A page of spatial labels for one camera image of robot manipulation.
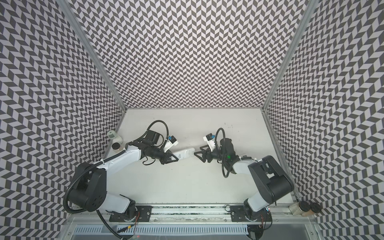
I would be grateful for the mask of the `white remote control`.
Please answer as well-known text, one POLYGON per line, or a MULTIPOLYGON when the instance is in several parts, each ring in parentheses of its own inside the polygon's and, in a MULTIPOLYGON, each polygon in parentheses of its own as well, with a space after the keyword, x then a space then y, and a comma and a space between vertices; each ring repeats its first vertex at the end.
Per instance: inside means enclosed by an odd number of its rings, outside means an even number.
POLYGON ((183 160, 183 159, 187 159, 187 158, 193 157, 194 153, 195 153, 195 149, 194 148, 188 148, 188 149, 184 149, 184 150, 180 150, 180 151, 174 152, 173 154, 174 154, 174 156, 178 160, 183 160))

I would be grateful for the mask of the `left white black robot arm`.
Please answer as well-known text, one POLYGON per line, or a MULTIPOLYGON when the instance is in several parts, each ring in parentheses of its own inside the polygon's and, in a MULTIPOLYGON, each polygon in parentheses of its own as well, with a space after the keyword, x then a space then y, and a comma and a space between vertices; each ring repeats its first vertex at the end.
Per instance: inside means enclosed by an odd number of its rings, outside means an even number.
POLYGON ((78 165, 64 195, 64 210, 70 214, 104 210, 132 218, 135 202, 123 195, 109 193, 107 181, 123 168, 143 158, 159 160, 162 165, 177 162, 178 157, 170 149, 178 144, 178 140, 174 136, 166 135, 162 144, 157 146, 160 136, 160 133, 148 128, 142 136, 128 142, 123 150, 114 156, 78 165))

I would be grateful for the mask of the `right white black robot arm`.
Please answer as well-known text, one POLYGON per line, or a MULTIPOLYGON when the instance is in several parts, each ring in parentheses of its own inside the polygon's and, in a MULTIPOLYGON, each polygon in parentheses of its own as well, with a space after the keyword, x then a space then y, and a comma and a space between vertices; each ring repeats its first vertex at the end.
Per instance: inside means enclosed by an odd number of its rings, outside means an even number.
POLYGON ((253 178, 257 192, 244 201, 246 220, 266 220, 269 214, 268 206, 276 204, 277 200, 294 190, 293 181, 274 157, 266 156, 255 160, 249 156, 237 155, 232 140, 226 137, 223 128, 219 128, 215 135, 204 136, 203 140, 207 144, 194 153, 195 157, 203 163, 216 160, 222 166, 224 178, 228 178, 230 174, 249 175, 253 178))

